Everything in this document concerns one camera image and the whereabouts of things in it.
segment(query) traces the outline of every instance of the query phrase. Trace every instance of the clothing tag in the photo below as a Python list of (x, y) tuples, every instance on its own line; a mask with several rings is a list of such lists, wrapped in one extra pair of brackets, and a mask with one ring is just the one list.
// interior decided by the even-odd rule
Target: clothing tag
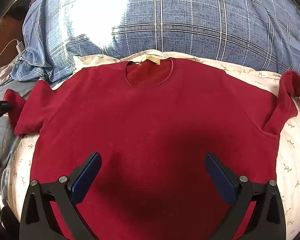
[(160, 65), (160, 60), (158, 58), (153, 57), (151, 55), (144, 55), (143, 58), (140, 60), (139, 66), (141, 65), (142, 62), (146, 61), (147, 59), (156, 63), (157, 65)]

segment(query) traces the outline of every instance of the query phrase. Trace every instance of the red sweater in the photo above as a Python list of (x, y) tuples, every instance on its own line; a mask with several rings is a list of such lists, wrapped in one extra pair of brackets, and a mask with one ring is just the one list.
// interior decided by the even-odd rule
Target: red sweater
[[(165, 78), (152, 73), (151, 82), (138, 82), (161, 67)], [(203, 240), (229, 208), (204, 168), (206, 153), (253, 182), (276, 180), (280, 131), (297, 115), (290, 98), (297, 95), (293, 71), (282, 76), (277, 98), (217, 68), (167, 59), (150, 68), (84, 68), (55, 91), (38, 81), (26, 102), (12, 90), (4, 99), (16, 105), (15, 134), (40, 134), (31, 179), (56, 181), (91, 152), (101, 154), (101, 170), (77, 205), (99, 239)]]

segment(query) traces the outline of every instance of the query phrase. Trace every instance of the zipper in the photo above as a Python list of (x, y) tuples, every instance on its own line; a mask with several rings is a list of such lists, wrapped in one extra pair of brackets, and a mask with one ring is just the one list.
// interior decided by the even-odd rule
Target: zipper
[[(23, 98), (29, 91), (31, 91), (33, 89), (34, 85), (31, 88), (29, 88), (26, 92), (24, 92), (21, 97)], [(0, 161), (1, 161), (1, 165), (0, 165), (1, 166), (1, 174), (3, 174), (3, 160), (2, 160), (2, 157), (3, 157), (3, 146), (4, 146), (5, 142), (6, 142), (6, 134), (7, 134), (9, 125), (10, 125), (10, 121), (8, 121), (7, 127), (6, 127), (6, 129), (4, 131), (3, 140), (2, 140), (2, 147), (1, 147), (1, 151), (0, 151), (1, 152), (1, 159), (0, 159)]]

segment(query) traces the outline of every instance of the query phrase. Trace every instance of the white cable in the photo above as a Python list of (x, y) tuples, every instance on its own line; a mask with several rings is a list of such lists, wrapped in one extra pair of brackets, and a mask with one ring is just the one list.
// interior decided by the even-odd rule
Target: white cable
[(1, 51), (0, 56), (1, 56), (1, 54), (4, 52), (4, 50), (9, 46), (9, 44), (10, 44), (11, 42), (13, 42), (13, 41), (16, 41), (17, 44), (20, 42), (20, 41), (18, 41), (17, 39), (13, 39), (12, 41), (9, 41), (9, 43), (4, 47), (3, 51)]

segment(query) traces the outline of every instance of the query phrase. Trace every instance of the white bed sheet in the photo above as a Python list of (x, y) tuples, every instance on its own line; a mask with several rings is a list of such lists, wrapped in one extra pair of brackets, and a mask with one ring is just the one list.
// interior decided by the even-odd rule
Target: white bed sheet
[[(234, 76), (244, 82), (267, 90), (277, 95), (279, 80), (281, 75), (268, 71), (255, 71), (251, 68), (210, 60), (197, 58), (191, 55), (177, 52), (159, 52), (157, 50), (147, 50), (125, 59), (115, 59), (105, 55), (92, 55), (86, 57), (74, 57), (76, 70), (74, 75), (84, 67), (98, 66), (115, 63), (119, 61), (134, 61), (139, 63), (145, 55), (151, 55), (158, 59), (168, 57), (187, 58), (200, 63), (204, 63), (219, 69), (223, 69), (227, 74)], [(281, 193), (285, 218), (287, 225), (287, 240), (292, 240), (300, 231), (300, 101), (295, 98), (294, 102), (298, 109), (298, 116), (293, 117), (285, 124), (280, 137), (279, 151), (277, 157), (277, 184)], [(8, 203), (16, 217), (20, 220), (23, 201), (30, 180), (30, 170), (35, 144), (39, 135), (25, 136), (15, 154), (10, 168), (8, 185)]]

